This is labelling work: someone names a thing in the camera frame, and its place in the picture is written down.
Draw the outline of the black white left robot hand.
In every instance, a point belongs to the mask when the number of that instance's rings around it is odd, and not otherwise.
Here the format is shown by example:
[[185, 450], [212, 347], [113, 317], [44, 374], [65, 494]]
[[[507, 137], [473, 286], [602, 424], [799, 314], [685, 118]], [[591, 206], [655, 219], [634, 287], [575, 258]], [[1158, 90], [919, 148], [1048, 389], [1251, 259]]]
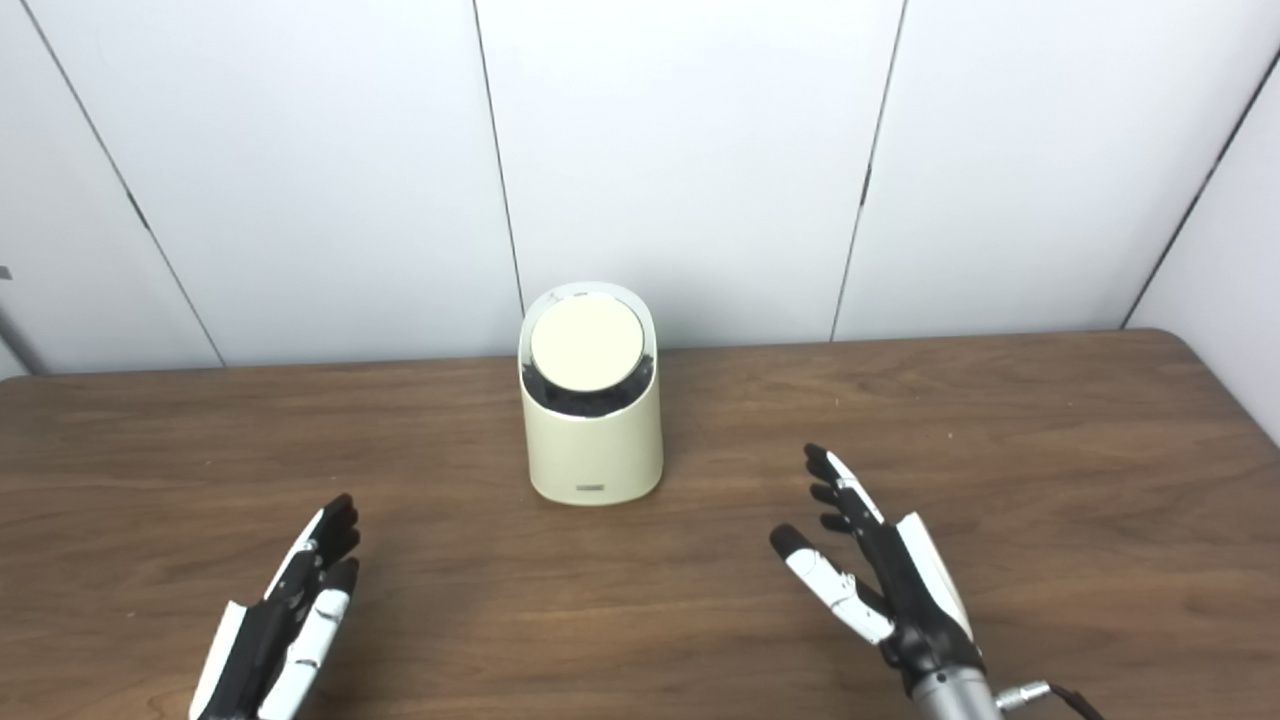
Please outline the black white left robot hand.
[[191, 719], [297, 717], [355, 596], [357, 524], [353, 497], [338, 495], [310, 518], [256, 603], [227, 603]]

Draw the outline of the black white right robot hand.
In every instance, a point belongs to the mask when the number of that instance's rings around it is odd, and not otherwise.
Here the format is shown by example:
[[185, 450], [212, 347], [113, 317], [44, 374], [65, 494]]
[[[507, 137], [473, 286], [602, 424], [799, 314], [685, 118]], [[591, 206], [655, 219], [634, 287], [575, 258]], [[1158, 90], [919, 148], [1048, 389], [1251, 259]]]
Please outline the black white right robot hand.
[[855, 473], [829, 450], [808, 443], [820, 524], [851, 537], [876, 577], [870, 585], [822, 553], [799, 529], [776, 527], [771, 546], [790, 571], [847, 628], [879, 650], [906, 692], [947, 670], [986, 671], [972, 624], [927, 528], [911, 512], [888, 521]]

